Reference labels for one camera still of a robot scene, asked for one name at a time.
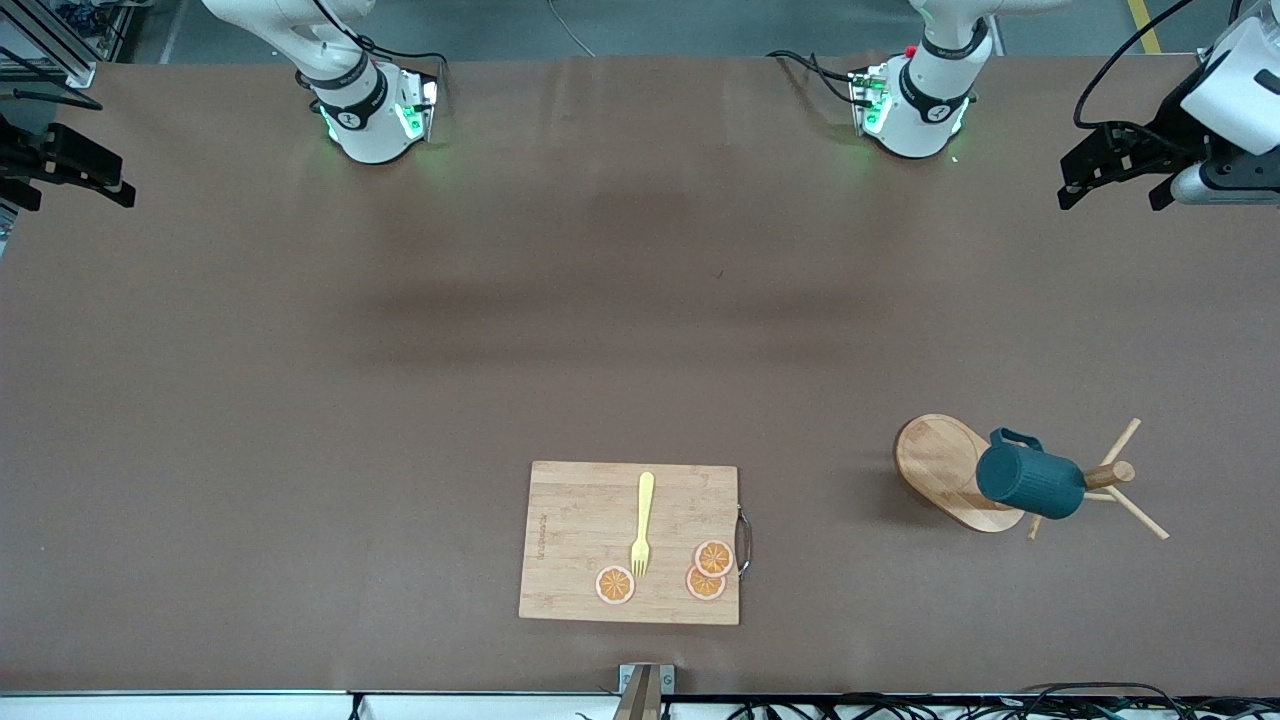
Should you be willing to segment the yellow plastic fork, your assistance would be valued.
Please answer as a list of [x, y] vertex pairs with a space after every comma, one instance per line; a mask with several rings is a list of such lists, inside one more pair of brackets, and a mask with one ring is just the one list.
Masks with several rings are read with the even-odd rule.
[[643, 471], [637, 479], [636, 536], [630, 550], [630, 569], [636, 579], [644, 577], [650, 560], [648, 532], [650, 525], [655, 480], [655, 475], [652, 471]]

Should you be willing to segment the wooden mug tree rack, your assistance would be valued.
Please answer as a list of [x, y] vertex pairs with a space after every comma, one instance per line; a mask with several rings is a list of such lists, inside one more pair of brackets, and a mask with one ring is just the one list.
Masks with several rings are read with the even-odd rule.
[[[1123, 491], [1123, 486], [1135, 479], [1137, 470], [1130, 462], [1121, 460], [1120, 455], [1140, 424], [1140, 419], [1133, 418], [1103, 459], [1093, 466], [1085, 468], [1074, 461], [1084, 471], [1083, 505], [1116, 503], [1156, 538], [1166, 541], [1169, 532]], [[966, 529], [996, 534], [1011, 530], [1023, 519], [1029, 519], [1027, 537], [1033, 541], [1043, 521], [1052, 519], [992, 502], [978, 489], [977, 462], [988, 447], [989, 434], [979, 436], [955, 416], [924, 414], [913, 418], [899, 430], [893, 442], [893, 464], [900, 477], [920, 497]]]

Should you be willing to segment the bamboo cutting board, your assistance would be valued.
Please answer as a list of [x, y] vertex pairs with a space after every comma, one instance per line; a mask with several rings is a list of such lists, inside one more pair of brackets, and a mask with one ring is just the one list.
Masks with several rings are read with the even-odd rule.
[[[603, 603], [594, 588], [607, 566], [631, 568], [637, 479], [655, 475], [650, 560], [634, 597]], [[576, 623], [735, 626], [740, 621], [739, 471], [732, 466], [535, 461], [530, 471], [518, 615]], [[691, 597], [685, 575], [705, 541], [733, 546], [735, 569], [713, 601]]]

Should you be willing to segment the dark teal ribbed cup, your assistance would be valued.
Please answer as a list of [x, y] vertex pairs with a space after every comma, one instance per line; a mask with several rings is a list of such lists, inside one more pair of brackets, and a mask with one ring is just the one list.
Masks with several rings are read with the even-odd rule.
[[1073, 460], [1050, 454], [1034, 436], [1007, 427], [989, 433], [989, 447], [975, 465], [979, 492], [989, 501], [1061, 520], [1084, 502], [1084, 471]]

